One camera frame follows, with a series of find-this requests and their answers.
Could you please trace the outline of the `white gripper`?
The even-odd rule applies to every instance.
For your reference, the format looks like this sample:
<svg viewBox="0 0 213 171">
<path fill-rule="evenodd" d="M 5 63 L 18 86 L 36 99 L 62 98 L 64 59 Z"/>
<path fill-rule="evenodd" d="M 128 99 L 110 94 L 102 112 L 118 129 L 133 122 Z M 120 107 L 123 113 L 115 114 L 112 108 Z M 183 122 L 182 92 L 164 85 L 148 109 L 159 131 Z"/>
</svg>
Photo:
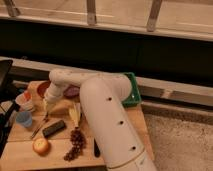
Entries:
<svg viewBox="0 0 213 171">
<path fill-rule="evenodd" d="M 70 102 L 66 99 L 58 101 L 63 96 L 63 86 L 51 83 L 46 89 L 43 99 L 43 108 L 50 115 L 64 115 L 68 113 Z"/>
</svg>

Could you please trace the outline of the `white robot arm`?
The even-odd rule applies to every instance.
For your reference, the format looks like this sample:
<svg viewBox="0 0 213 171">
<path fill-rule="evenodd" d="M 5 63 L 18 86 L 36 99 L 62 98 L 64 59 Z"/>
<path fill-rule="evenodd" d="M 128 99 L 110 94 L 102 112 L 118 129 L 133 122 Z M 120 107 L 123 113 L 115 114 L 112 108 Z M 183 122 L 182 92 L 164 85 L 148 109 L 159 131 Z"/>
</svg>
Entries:
<svg viewBox="0 0 213 171">
<path fill-rule="evenodd" d="M 53 69 L 45 92 L 48 105 L 56 103 L 69 85 L 80 88 L 80 103 L 108 171 L 157 171 L 122 102 L 132 91 L 120 73 L 74 73 Z"/>
</svg>

